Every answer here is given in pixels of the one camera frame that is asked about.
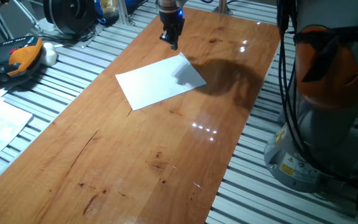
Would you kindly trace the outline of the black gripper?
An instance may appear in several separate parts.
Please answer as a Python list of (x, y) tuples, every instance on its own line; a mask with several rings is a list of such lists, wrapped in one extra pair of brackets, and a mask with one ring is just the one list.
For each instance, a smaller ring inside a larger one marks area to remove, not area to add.
[[(183, 30), (185, 19), (183, 18), (183, 10), (179, 9), (174, 12), (159, 12), (160, 20), (163, 23), (163, 33), (160, 35), (160, 40), (163, 42), (171, 42), (171, 49), (178, 49), (178, 32)], [(176, 28), (168, 33), (168, 28)]]

